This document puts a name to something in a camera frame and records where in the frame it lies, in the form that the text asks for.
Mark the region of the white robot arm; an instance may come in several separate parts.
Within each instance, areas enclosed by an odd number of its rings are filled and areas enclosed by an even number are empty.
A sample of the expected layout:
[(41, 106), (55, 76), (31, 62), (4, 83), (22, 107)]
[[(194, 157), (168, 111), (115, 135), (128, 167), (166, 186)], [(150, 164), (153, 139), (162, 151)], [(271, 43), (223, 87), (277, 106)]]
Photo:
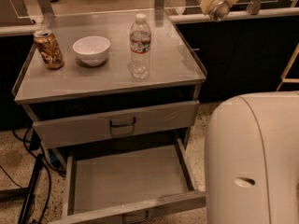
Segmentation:
[(242, 94), (206, 131), (208, 224), (299, 224), (299, 94)]

